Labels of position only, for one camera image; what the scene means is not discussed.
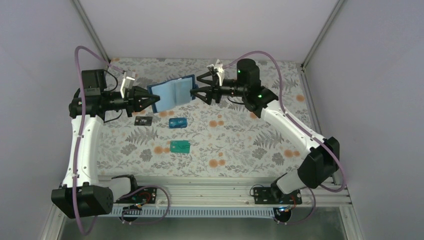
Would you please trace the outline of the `black credit card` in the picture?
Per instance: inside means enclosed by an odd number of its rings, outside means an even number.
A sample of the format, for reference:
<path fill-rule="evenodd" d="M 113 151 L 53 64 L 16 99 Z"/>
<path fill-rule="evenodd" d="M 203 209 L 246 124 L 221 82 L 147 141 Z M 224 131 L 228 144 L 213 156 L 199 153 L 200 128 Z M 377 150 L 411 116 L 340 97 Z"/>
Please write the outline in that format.
<path fill-rule="evenodd" d="M 136 116 L 134 125 L 135 126 L 151 126 L 153 123 L 152 116 Z"/>

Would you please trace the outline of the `blue card holder wallet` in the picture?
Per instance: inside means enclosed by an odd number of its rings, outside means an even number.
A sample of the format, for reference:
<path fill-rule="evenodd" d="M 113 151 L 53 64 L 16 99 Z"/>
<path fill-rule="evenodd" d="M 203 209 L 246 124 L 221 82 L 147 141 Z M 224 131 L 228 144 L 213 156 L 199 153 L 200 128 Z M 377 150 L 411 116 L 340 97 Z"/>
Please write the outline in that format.
<path fill-rule="evenodd" d="M 195 75 L 192 74 L 148 85 L 149 93 L 160 97 L 160 100 L 151 106 L 153 113 L 168 111 L 193 101 L 196 97 L 191 94 L 191 90 L 198 88 L 195 80 Z"/>

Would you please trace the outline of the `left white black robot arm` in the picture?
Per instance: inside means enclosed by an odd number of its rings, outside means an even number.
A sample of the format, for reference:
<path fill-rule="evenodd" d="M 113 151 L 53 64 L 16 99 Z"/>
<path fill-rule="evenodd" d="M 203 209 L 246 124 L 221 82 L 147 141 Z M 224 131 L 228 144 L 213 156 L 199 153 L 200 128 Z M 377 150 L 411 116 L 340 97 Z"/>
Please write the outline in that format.
<path fill-rule="evenodd" d="M 108 111 L 132 117 L 160 100 L 147 89 L 133 86 L 134 72 L 124 73 L 122 91 L 107 91 L 106 70 L 83 70 L 82 89 L 69 104 L 72 125 L 72 149 L 65 177 L 59 188 L 52 190 L 51 200 L 68 218 L 93 217 L 111 213 L 120 199 L 131 203 L 139 197 L 132 174 L 119 175 L 107 185 L 98 179 L 98 146 L 101 129 Z"/>

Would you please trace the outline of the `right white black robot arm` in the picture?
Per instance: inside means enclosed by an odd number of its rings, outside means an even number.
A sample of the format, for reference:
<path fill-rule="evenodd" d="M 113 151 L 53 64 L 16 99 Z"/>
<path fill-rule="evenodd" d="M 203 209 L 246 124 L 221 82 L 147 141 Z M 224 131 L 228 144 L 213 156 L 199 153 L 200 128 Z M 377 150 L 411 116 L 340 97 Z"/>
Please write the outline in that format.
<path fill-rule="evenodd" d="M 271 184 L 271 198 L 278 204 L 302 188 L 315 189 L 324 180 L 341 170 L 340 144 L 306 126 L 281 104 L 281 98 L 262 85 L 260 68 L 249 58 L 236 63 L 236 78 L 226 79 L 220 60 L 207 66 L 208 71 L 197 76 L 203 87 L 190 93 L 206 104 L 219 103 L 223 96 L 240 97 L 245 108 L 273 126 L 295 146 L 303 162 L 296 171 L 287 172 Z"/>

